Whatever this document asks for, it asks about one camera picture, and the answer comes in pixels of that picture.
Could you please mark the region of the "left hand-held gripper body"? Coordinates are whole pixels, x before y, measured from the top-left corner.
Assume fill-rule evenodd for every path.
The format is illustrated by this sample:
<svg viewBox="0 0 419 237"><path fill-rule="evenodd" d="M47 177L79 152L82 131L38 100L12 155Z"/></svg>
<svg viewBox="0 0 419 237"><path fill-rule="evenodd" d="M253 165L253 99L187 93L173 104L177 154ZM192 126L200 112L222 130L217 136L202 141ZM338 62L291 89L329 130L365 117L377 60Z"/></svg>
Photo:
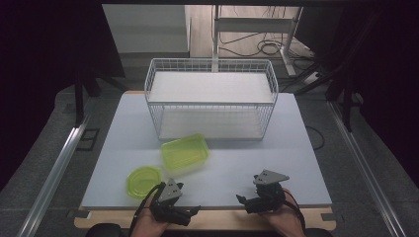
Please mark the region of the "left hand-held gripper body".
<svg viewBox="0 0 419 237"><path fill-rule="evenodd" d="M149 206L157 221L181 225L181 216L187 213L186 210L176 207L175 203L182 195L182 187L182 183L176 183L173 179L169 179L167 183L162 182L158 186Z"/></svg>

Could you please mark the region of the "dark curtain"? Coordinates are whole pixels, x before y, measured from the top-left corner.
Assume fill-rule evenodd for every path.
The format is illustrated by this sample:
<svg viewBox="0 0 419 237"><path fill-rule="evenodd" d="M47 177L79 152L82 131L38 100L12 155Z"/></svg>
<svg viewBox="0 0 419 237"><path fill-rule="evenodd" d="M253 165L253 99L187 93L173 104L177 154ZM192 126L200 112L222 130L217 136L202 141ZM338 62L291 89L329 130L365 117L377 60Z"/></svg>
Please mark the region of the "dark curtain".
<svg viewBox="0 0 419 237"><path fill-rule="evenodd" d="M104 0L0 0L0 191L80 78L125 75Z"/></svg>
<svg viewBox="0 0 419 237"><path fill-rule="evenodd" d="M347 73L361 114L419 188L419 0L381 0L381 12ZM326 70L355 44L371 10L306 7L296 38Z"/></svg>

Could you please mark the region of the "white table board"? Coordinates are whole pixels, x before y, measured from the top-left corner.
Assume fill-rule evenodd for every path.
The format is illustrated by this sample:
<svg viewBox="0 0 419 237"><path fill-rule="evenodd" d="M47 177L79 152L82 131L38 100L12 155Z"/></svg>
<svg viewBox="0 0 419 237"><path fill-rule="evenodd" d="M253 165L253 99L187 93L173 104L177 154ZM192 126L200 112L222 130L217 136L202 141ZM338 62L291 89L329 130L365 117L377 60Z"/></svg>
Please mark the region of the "white table board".
<svg viewBox="0 0 419 237"><path fill-rule="evenodd" d="M125 93L104 142L81 205L87 208L135 208L139 200L126 193L126 179L135 169L152 166L184 184L179 206L238 206L237 196L255 196L254 176L270 170L289 176L282 186L302 207L332 203L291 94L282 94L260 141L209 140L209 158L186 173L170 173L160 155L145 96Z"/></svg>

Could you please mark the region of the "wooden table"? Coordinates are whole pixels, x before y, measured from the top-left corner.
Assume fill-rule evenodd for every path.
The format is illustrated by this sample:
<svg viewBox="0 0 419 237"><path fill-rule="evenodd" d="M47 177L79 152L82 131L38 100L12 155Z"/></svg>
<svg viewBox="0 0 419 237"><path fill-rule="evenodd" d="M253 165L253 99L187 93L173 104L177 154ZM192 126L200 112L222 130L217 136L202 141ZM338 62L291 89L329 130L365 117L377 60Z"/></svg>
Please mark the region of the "wooden table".
<svg viewBox="0 0 419 237"><path fill-rule="evenodd" d="M97 223L117 223L123 228L129 227L135 208L87 208L86 217L77 217L74 224L78 228L89 228ZM302 207L301 211L309 228L324 228L333 230L336 227L336 218L332 212L331 204L314 207ZM268 224L258 215L249 214L242 205L233 207L208 208L201 207L200 212L192 218L189 225L192 230L251 230L268 229Z"/></svg>

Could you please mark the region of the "green round lid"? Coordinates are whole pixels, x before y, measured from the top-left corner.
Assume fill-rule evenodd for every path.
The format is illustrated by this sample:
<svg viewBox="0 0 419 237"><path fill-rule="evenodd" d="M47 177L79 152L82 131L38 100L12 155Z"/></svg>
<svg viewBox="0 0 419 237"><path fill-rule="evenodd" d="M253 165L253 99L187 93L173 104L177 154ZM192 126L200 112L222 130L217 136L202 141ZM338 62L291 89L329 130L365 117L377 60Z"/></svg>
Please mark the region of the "green round lid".
<svg viewBox="0 0 419 237"><path fill-rule="evenodd" d="M137 199L145 198L161 183L161 171L154 166L142 166L132 171L126 178L126 193Z"/></svg>

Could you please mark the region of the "person's left hand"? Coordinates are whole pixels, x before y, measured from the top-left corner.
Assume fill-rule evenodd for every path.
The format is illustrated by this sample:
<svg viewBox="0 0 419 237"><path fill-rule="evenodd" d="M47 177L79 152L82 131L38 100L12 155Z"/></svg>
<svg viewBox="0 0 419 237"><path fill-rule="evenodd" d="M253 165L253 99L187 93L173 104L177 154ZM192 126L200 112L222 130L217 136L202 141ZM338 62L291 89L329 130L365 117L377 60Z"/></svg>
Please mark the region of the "person's left hand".
<svg viewBox="0 0 419 237"><path fill-rule="evenodd" d="M157 221L149 207L145 207L138 215L129 237L161 237L168 226L168 222Z"/></svg>

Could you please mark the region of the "black stand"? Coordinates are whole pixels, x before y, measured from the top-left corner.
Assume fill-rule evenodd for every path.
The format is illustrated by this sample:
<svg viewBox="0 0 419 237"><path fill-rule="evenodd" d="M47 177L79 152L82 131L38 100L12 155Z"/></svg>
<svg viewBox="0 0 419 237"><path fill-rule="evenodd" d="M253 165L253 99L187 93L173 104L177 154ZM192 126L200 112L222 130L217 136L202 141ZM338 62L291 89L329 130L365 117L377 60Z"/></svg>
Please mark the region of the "black stand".
<svg viewBox="0 0 419 237"><path fill-rule="evenodd" d="M99 97L101 95L101 88L97 78L102 79L122 92L128 90L126 85L96 68L87 69L86 67L81 67L76 69L74 73L75 127L79 127L83 123L84 118L87 117L84 109L83 90L86 90L90 97Z"/></svg>
<svg viewBox="0 0 419 237"><path fill-rule="evenodd" d="M341 120L345 128L351 132L351 109L359 106L360 103L353 102L353 79L349 66L346 63L331 71L322 72L318 79L297 89L293 93L295 95L303 95L328 82L330 82L330 85L325 92L325 98L327 101L336 101L340 95L343 95Z"/></svg>

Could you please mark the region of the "person's right hand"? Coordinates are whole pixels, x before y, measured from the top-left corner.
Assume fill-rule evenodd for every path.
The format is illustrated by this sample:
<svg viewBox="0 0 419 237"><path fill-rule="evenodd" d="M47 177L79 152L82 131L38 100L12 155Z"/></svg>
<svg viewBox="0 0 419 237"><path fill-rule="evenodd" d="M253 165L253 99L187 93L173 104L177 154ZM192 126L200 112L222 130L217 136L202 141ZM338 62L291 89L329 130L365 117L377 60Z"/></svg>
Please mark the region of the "person's right hand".
<svg viewBox="0 0 419 237"><path fill-rule="evenodd" d="M288 204L276 211L260 213L260 216L282 237L306 237L296 211L297 204L289 190L284 189L284 193Z"/></svg>

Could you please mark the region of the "white cabinet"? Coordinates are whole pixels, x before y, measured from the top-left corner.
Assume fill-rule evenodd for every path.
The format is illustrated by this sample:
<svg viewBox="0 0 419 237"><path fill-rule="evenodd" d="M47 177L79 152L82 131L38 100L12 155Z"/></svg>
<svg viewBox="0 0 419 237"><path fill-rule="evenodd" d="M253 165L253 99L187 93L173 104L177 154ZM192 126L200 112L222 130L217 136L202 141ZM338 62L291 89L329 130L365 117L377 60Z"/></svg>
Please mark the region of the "white cabinet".
<svg viewBox="0 0 419 237"><path fill-rule="evenodd" d="M119 53L190 50L190 19L185 5L103 4Z"/></svg>

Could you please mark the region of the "rectangular green-lid clear container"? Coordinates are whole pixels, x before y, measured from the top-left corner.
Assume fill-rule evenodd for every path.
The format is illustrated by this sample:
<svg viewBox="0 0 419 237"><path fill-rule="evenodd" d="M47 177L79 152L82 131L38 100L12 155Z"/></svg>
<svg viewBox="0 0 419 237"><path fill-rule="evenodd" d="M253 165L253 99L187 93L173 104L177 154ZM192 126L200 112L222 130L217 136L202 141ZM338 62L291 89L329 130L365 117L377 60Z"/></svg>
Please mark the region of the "rectangular green-lid clear container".
<svg viewBox="0 0 419 237"><path fill-rule="evenodd" d="M160 153L164 168L174 174L198 168L210 156L207 142L201 134L166 142L161 145Z"/></svg>

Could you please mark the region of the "white metal desk frame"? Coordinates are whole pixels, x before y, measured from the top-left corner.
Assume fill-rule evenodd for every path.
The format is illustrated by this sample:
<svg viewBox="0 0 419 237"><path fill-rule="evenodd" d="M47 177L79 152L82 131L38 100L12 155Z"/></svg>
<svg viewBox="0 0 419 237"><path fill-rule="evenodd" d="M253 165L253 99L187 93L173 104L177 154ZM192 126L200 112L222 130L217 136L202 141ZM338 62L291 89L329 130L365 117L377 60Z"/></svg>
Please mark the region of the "white metal desk frame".
<svg viewBox="0 0 419 237"><path fill-rule="evenodd" d="M222 17L220 11L221 5L214 5L211 55L213 59L218 59L220 33L285 34L286 40L280 46L281 59L286 67L288 75L291 77L296 76L290 59L290 48L302 7L297 7L291 18Z"/></svg>

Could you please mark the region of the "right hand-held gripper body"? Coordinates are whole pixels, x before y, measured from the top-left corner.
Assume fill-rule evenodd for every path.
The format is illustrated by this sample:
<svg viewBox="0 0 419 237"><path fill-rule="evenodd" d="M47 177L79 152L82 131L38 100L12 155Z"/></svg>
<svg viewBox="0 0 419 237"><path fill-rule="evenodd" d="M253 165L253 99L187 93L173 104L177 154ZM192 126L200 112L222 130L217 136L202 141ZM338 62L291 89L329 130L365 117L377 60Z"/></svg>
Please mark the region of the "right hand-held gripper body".
<svg viewBox="0 0 419 237"><path fill-rule="evenodd" d="M256 186L256 198L263 202L263 211L277 210L285 201L285 193L281 186L282 181L288 180L290 177L277 172L263 170L256 175L253 184Z"/></svg>

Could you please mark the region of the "metal floor rail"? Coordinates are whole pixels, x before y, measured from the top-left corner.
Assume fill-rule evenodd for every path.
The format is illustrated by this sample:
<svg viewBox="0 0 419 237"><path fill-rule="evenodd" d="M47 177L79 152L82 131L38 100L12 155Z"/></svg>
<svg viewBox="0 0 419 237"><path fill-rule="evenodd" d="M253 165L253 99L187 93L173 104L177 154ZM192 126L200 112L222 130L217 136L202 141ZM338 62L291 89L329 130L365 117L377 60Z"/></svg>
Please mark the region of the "metal floor rail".
<svg viewBox="0 0 419 237"><path fill-rule="evenodd" d="M379 185L376 176L374 175L370 165L368 164L366 157L356 141L354 135L346 128L345 124L341 120L341 112L338 106L333 102L328 102L332 116L338 126L343 139L350 150L351 156L356 163L358 170L377 206L377 210L383 219L383 222L392 237L399 237L403 234L403 231L399 231L399 222L397 217L394 215L393 208L384 194L381 186Z"/></svg>
<svg viewBox="0 0 419 237"><path fill-rule="evenodd" d="M65 170L71 160L71 157L77 147L81 135L83 134L86 125L91 117L90 113L87 113L81 120L78 126L74 126L69 135L67 136L65 143L60 150L42 188L31 207L24 223L18 231L16 237L35 237L38 231L42 219L49 207L50 202L58 188L58 185L64 175Z"/></svg>

